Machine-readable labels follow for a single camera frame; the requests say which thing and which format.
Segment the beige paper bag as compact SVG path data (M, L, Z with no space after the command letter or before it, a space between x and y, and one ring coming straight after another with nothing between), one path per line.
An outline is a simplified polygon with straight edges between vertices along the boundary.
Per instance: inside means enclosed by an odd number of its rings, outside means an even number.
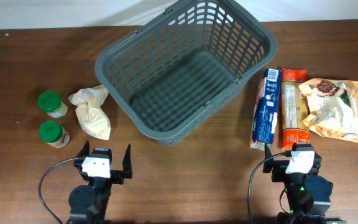
M101 105L109 95L104 85L83 88L70 95L68 100L76 106L76 117L84 132L107 141L111 133L111 123Z

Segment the orange snack pouch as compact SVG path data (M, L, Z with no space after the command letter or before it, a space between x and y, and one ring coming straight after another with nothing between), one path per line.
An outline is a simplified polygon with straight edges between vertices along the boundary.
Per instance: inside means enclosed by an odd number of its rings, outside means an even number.
M321 137L358 142L358 81L313 78L298 87L309 114L303 120Z

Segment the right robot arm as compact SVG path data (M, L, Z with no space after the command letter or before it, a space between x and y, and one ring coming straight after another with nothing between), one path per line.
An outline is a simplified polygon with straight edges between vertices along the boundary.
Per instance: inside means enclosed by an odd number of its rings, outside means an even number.
M331 206L333 183L318 175L322 158L309 143L294 143L291 150L282 153L288 160L275 160L264 146L264 173L271 173L272 182L284 184L281 195L286 195L290 210L277 215L277 223L341 224L345 220L326 218Z

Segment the green lid jar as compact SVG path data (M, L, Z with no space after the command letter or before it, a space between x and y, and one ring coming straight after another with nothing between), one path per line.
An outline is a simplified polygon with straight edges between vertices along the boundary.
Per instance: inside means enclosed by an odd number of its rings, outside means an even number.
M43 92L37 100L39 108L52 118L62 118L66 115L68 107L54 91Z
M39 127L39 137L54 148L61 148L68 144L69 133L57 122L46 121Z

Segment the orange pasta packet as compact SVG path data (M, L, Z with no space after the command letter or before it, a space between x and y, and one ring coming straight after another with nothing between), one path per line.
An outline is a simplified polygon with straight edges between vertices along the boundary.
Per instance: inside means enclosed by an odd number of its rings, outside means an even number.
M308 116L306 97L299 86L307 81L307 70L281 68L283 148L296 142L310 142L310 131L303 120Z

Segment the grey plastic basket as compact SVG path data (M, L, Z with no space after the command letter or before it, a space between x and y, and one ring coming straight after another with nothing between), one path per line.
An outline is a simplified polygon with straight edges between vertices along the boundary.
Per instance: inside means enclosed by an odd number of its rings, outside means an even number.
M239 3L177 1L106 47L94 71L142 134L172 146L276 54L275 36Z

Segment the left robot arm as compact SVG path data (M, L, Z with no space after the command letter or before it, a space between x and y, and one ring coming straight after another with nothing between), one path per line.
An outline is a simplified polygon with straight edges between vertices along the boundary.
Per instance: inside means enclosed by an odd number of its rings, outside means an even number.
M96 147L91 151L90 143L85 142L73 165L87 184L71 191L67 223L104 223L111 187L122 185L126 179L132 178L131 146L127 146L122 170L112 170L111 164L110 149Z

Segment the blue tissue multipack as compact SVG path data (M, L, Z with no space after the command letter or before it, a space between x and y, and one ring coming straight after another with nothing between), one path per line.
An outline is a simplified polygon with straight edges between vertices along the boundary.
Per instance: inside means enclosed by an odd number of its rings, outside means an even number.
M265 70L259 82L254 106L250 135L250 147L264 150L264 144L271 145L278 121L278 101L281 89L281 71Z

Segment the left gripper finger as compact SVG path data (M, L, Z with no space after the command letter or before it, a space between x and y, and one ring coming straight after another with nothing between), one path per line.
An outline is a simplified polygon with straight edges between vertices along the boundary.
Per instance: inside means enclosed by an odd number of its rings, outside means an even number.
M126 153L122 160L122 176L124 179L131 179L133 176L132 161L131 161L131 145L129 144Z
M90 142L86 141L80 152L77 154L77 157L87 157L90 154Z

